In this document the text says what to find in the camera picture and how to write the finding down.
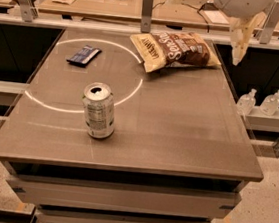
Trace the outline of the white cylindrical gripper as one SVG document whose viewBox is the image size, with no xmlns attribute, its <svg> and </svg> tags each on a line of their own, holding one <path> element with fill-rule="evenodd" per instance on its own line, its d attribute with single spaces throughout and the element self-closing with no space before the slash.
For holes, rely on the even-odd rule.
<svg viewBox="0 0 279 223">
<path fill-rule="evenodd" d="M 207 1 L 208 0 L 166 0 L 167 3 L 190 5 L 202 5 Z M 247 48 L 249 47 L 249 40 L 253 36 L 253 31 L 256 27 L 261 26 L 262 23 L 265 22 L 265 16 L 261 12 L 273 3 L 274 0 L 214 0 L 213 2 L 225 15 L 236 17 L 231 17 L 229 19 L 232 62 L 234 66 L 236 66 L 246 55 Z"/>
</svg>

